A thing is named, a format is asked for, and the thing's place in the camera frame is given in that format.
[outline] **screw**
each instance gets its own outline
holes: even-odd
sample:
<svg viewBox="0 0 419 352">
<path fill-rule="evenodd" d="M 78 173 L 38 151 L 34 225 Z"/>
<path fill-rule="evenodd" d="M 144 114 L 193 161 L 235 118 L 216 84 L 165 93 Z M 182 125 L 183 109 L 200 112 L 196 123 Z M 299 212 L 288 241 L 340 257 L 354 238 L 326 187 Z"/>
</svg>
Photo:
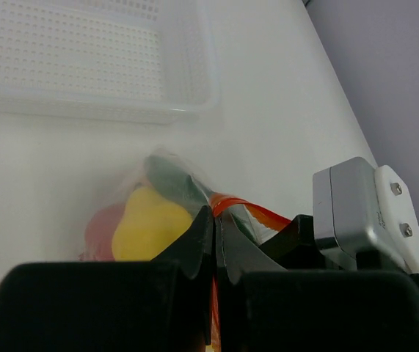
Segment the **screw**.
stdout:
<svg viewBox="0 0 419 352">
<path fill-rule="evenodd" d="M 399 196 L 400 194 L 402 194 L 402 193 L 403 193 L 403 191 L 401 190 L 400 183 L 397 183 L 397 182 L 392 183 L 392 184 L 390 185 L 390 187 L 392 188 L 392 192 L 393 192 L 393 194 L 395 194 L 396 196 Z"/>
<path fill-rule="evenodd" d="M 413 236 L 412 228 L 407 223 L 401 224 L 400 225 L 400 230 L 405 237 L 412 237 Z"/>
</svg>

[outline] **white plastic basket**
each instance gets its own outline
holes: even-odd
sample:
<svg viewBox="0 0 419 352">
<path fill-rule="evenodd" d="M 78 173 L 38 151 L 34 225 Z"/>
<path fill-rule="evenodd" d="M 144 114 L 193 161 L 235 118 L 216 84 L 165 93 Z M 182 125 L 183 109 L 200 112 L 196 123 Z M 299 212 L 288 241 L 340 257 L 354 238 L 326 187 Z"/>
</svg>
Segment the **white plastic basket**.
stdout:
<svg viewBox="0 0 419 352">
<path fill-rule="evenodd" d="M 219 101 L 203 0 L 0 0 L 0 112 L 172 122 Z"/>
</svg>

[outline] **transparent plastic bag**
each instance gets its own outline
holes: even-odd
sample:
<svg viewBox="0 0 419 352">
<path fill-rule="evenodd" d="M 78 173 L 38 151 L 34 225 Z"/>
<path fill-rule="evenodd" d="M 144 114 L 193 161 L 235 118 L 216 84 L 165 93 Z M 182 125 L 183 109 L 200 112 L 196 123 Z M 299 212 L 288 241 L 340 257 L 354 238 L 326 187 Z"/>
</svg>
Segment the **transparent plastic bag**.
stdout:
<svg viewBox="0 0 419 352">
<path fill-rule="evenodd" d="M 100 209 L 85 231 L 83 260 L 152 260 L 180 237 L 204 205 L 229 210 L 237 227 L 259 245 L 290 221 L 259 205 L 213 191 L 196 167 L 160 149 L 117 188 L 120 199 Z"/>
</svg>

